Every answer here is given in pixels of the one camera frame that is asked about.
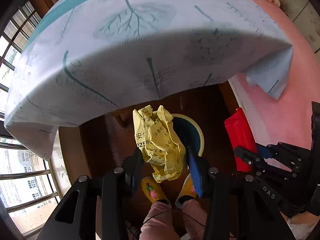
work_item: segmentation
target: red object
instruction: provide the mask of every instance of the red object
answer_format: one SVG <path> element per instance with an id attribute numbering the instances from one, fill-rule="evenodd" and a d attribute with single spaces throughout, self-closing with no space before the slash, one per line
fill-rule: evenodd
<path id="1" fill-rule="evenodd" d="M 224 121 L 227 129 L 232 148 L 241 146 L 253 153 L 258 153 L 257 145 L 252 135 L 249 123 L 244 115 L 242 108 L 237 108 L 236 112 Z M 250 166 L 243 162 L 239 157 L 235 156 L 237 170 L 247 172 Z"/>

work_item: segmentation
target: yellow paper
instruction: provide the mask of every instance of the yellow paper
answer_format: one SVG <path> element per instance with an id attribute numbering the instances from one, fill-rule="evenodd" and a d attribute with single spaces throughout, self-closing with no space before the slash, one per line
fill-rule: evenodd
<path id="1" fill-rule="evenodd" d="M 163 106 L 154 112 L 150 105 L 133 111 L 137 147 L 155 170 L 152 175 L 158 183 L 177 179 L 186 166 L 186 149 L 173 130 L 172 119 Z"/>

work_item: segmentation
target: pink bed sheet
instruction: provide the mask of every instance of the pink bed sheet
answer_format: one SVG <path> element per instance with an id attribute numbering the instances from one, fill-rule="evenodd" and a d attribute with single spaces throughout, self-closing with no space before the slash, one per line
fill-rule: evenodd
<path id="1" fill-rule="evenodd" d="M 265 0 L 252 1 L 270 15 L 293 45 L 288 84 L 279 100 L 275 100 L 260 87 L 249 86 L 241 73 L 232 77 L 230 83 L 256 142 L 267 145 L 281 141 L 310 149 L 311 101 L 320 102 L 320 63 L 306 39 L 280 8 Z"/>

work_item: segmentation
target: bolt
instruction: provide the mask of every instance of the bolt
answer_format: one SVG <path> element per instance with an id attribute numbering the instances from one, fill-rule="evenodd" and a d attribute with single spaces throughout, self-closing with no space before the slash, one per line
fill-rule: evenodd
<path id="1" fill-rule="evenodd" d="M 212 174 L 217 174 L 219 172 L 219 170 L 217 168 L 211 167 L 209 169 L 209 172 L 212 173 Z"/>
<path id="2" fill-rule="evenodd" d="M 82 176 L 79 177 L 79 181 L 80 182 L 85 182 L 87 180 L 87 178 L 88 177 L 86 175 L 82 175 Z"/>
<path id="3" fill-rule="evenodd" d="M 119 173 L 123 172 L 123 168 L 122 167 L 116 167 L 113 171 L 114 171 L 114 173 L 119 174 Z"/>
<path id="4" fill-rule="evenodd" d="M 246 181 L 253 181 L 253 177 L 251 175 L 247 175 L 244 177 Z"/>

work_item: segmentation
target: yellow slipper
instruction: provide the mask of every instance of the yellow slipper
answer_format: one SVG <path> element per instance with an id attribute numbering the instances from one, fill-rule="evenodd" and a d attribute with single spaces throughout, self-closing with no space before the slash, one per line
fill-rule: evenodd
<path id="1" fill-rule="evenodd" d="M 180 191 L 180 194 L 179 196 L 177 197 L 177 200 L 176 200 L 176 207 L 178 208 L 182 208 L 182 204 L 179 202 L 179 199 L 182 197 L 182 196 L 185 196 L 185 195 L 188 195 L 188 196 L 191 196 L 193 198 L 196 198 L 197 197 L 197 192 L 195 191 L 195 187 L 193 186 L 193 183 L 192 183 L 192 178 L 191 178 L 191 175 L 189 174 L 186 179 L 184 180 L 184 183 L 183 183 L 183 186 L 182 186 L 182 189 Z"/>
<path id="2" fill-rule="evenodd" d="M 168 205 L 171 206 L 169 199 L 165 196 L 164 192 L 159 183 L 151 176 L 147 176 L 141 181 L 142 191 L 146 197 L 152 202 L 157 200 L 164 199 L 167 201 Z"/>

